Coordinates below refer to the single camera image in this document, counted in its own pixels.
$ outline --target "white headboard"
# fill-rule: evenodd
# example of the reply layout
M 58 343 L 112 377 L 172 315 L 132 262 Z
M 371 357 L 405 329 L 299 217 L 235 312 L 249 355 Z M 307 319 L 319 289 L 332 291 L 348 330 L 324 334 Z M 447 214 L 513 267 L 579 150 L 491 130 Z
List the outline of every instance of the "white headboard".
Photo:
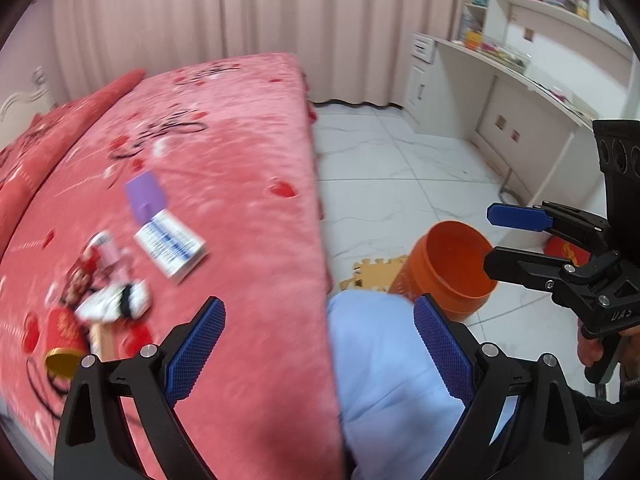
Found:
M 31 81 L 37 86 L 35 92 L 16 92 L 0 106 L 0 150 L 27 129 L 36 113 L 44 115 L 55 106 L 41 66 Z

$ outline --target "light blue fabric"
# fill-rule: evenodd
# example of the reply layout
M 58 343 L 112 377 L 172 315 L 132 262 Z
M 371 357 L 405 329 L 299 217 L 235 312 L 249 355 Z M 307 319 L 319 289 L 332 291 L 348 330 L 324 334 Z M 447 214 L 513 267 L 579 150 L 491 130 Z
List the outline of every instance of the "light blue fabric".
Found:
M 414 326 L 414 306 L 346 290 L 328 305 L 342 428 L 358 480 L 420 480 L 464 410 Z

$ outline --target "purple object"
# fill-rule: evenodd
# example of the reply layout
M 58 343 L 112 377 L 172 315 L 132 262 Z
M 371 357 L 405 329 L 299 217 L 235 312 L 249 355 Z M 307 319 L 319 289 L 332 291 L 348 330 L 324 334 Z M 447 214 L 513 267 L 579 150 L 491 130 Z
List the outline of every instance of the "purple object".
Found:
M 140 225 L 149 222 L 156 213 L 166 209 L 166 195 L 152 171 L 132 178 L 125 185 L 129 205 Z

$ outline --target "bed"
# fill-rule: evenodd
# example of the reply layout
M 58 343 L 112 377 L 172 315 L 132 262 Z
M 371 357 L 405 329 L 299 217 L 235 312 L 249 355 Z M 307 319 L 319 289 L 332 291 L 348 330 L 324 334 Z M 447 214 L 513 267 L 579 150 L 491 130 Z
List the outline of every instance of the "bed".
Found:
M 203 127 L 173 128 L 176 117 Z M 175 409 L 214 474 L 341 478 L 310 109 L 296 59 L 261 54 L 147 79 L 134 71 L 39 126 L 27 148 L 6 150 L 0 173 L 0 395 L 17 423 L 53 454 L 57 425 L 27 380 L 24 321 L 31 312 L 44 331 L 82 245 L 109 230 L 152 291 L 142 323 L 154 341 L 208 296 L 225 301 L 226 329 Z M 179 284 L 133 238 L 124 183 L 146 170 L 169 210 L 206 240 L 208 256 Z M 120 356 L 127 330 L 116 331 Z M 135 417 L 131 403 L 125 410 Z M 132 433 L 147 474 L 163 478 L 142 429 Z

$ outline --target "pink curtain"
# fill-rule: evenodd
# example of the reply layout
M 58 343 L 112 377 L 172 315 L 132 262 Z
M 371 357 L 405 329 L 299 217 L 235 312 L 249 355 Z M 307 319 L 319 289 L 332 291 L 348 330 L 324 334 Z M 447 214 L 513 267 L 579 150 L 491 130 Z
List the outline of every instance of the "pink curtain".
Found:
M 72 98 L 127 70 L 290 51 L 316 102 L 401 104 L 411 32 L 450 38 L 461 0 L 53 0 Z

